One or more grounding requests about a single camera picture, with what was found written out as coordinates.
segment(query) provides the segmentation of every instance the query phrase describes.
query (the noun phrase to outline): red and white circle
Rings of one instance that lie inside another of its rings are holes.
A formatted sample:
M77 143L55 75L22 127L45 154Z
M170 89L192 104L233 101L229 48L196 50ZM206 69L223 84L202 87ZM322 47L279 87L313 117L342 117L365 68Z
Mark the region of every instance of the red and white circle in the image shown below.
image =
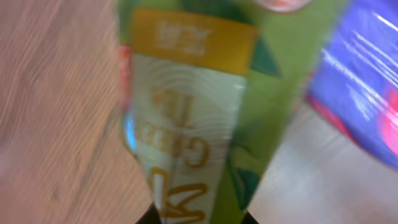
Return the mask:
M314 0L255 0L258 5L281 13L294 12L310 4L312 1Z

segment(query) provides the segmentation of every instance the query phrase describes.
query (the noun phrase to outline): packaging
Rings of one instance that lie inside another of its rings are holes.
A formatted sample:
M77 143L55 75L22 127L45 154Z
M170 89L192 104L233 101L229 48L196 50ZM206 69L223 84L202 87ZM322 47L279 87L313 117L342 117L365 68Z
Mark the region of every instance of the packaging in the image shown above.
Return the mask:
M240 223L346 0L120 0L123 139L163 223Z
M398 2L354 0L322 51L308 99L368 153L398 169Z

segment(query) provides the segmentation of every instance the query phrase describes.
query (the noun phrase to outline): wooden surface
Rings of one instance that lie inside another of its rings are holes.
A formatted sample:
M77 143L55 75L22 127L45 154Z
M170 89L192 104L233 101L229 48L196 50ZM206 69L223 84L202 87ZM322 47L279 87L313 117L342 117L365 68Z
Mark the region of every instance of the wooden surface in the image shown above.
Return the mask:
M118 139L112 0L0 1L0 223L130 224L150 204ZM398 176L303 107L260 223L398 223Z

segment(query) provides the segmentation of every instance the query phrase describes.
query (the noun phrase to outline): brown wood grain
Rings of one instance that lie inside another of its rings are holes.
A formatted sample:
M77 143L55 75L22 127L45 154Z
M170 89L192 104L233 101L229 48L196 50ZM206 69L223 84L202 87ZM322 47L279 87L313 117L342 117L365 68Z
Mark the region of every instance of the brown wood grain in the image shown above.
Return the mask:
M0 1L0 223L134 223L114 1Z

